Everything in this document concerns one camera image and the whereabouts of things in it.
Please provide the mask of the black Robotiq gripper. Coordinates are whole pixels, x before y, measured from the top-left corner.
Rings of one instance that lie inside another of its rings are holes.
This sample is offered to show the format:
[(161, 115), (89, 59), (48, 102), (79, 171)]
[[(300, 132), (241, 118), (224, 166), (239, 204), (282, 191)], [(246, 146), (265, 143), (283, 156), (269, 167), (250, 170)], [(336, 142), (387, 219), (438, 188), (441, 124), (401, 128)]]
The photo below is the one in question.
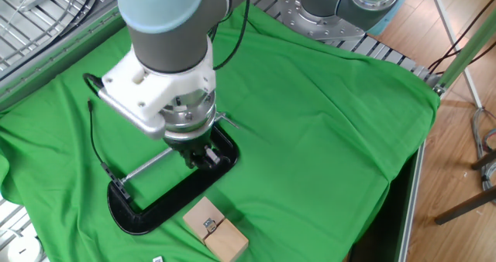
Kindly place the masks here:
[(212, 128), (197, 133), (181, 133), (181, 137), (166, 135), (164, 142), (176, 151), (181, 152), (186, 165), (190, 168), (208, 170), (210, 167), (217, 167), (221, 162), (221, 157), (215, 149), (211, 148)]

